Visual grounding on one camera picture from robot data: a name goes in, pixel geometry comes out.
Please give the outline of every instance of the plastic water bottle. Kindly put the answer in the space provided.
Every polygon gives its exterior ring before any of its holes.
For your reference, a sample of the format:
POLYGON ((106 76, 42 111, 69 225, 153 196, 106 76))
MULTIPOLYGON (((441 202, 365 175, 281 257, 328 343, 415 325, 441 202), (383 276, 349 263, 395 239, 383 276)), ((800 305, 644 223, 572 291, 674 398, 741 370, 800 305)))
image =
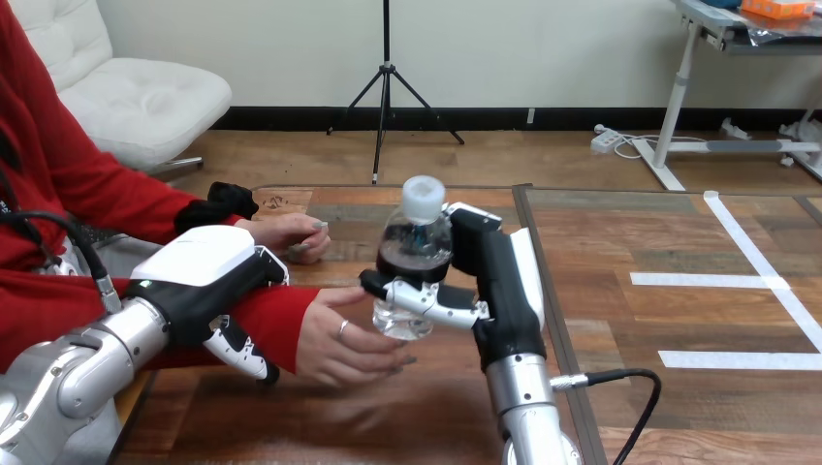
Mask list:
MULTIPOLYGON (((451 263, 451 223, 442 213, 445 186, 430 176, 415 176, 402 186, 402 205, 389 217, 377 254, 377 269, 426 283, 445 279, 451 263)), ((433 323, 417 314, 374 301, 374 325, 405 341, 422 339, 433 323)))

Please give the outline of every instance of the power strip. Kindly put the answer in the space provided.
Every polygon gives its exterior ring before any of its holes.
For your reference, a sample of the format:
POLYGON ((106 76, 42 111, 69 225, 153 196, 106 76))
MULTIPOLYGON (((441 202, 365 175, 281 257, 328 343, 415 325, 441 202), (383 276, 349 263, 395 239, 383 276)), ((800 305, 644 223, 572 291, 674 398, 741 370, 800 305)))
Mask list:
POLYGON ((622 134, 608 129, 591 141, 591 150, 599 153, 611 153, 622 142, 622 134))

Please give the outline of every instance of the white wall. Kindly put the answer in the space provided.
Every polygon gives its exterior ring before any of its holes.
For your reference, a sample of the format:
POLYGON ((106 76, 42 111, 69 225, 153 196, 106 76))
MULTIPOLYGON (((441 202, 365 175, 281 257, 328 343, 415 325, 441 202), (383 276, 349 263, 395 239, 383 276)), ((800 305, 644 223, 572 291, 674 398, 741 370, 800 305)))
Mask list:
MULTIPOLYGON (((346 106, 382 61, 380 0, 98 1, 116 56, 211 70, 236 106, 346 106)), ((667 0, 392 0, 391 16, 392 60, 437 107, 665 107, 685 37, 667 0)), ((822 58, 701 43, 692 77, 690 107, 803 108, 822 58)))

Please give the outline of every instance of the black baseboard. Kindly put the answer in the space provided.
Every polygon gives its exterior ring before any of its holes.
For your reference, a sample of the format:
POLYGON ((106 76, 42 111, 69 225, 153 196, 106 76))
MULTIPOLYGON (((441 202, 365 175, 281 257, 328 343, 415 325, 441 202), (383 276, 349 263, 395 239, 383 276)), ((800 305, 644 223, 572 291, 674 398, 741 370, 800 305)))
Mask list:
MULTIPOLYGON (((592 131, 597 124, 620 131, 659 131, 664 108, 538 108, 527 124, 528 108, 439 108, 455 131, 592 131)), ((345 108, 335 107, 231 107, 211 129, 237 131, 326 131, 338 122, 345 108)), ((801 109, 683 108, 677 129, 714 131, 730 117, 745 131, 775 131, 780 124, 799 121, 801 109)), ((374 131, 379 108, 355 108, 340 131, 374 131)), ((392 131, 436 131, 438 126, 424 108, 393 108, 392 131)))

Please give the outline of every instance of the red sweater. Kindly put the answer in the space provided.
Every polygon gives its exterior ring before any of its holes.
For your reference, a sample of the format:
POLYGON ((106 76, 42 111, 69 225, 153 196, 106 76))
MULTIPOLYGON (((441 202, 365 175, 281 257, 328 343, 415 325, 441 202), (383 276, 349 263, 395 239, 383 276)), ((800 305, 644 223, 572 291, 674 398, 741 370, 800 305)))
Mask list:
MULTIPOLYGON (((21 210, 69 211, 92 226, 165 244, 176 236, 174 216, 195 199, 122 167, 96 148, 60 103, 7 0, 0 0, 0 132, 20 160, 16 169, 0 158, 0 170, 21 210)), ((2 188, 0 200, 11 204, 2 188)), ((64 252, 61 229, 46 221, 32 223, 50 250, 64 252)), ((30 272, 44 259, 32 241, 0 226, 0 373, 31 345, 103 313, 91 278, 30 272)), ((115 280, 115 285, 122 290, 126 282, 115 280)), ((302 316, 316 294, 298 288, 258 291, 233 315, 270 361, 294 372, 302 316)), ((212 359, 203 351, 172 351, 155 361, 153 366, 161 367, 212 359)))

